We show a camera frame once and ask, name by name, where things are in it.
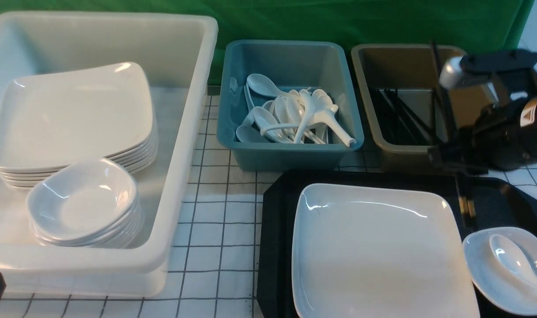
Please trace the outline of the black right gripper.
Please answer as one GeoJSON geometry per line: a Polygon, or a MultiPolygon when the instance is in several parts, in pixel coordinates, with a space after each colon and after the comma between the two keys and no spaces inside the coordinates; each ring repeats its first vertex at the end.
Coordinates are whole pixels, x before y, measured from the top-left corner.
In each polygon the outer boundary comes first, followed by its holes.
{"type": "Polygon", "coordinates": [[[450,171],[507,171],[507,116],[480,115],[447,142],[429,147],[435,167],[450,171]]]}

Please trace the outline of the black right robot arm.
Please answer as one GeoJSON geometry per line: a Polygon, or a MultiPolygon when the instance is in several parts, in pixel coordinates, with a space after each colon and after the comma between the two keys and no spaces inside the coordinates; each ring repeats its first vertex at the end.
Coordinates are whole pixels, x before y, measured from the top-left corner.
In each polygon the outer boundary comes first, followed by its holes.
{"type": "Polygon", "coordinates": [[[537,163],[537,52],[529,49],[465,54],[448,59],[439,84],[451,90],[491,83],[497,102],[472,125],[428,149],[436,167],[453,171],[511,171],[537,163]]]}

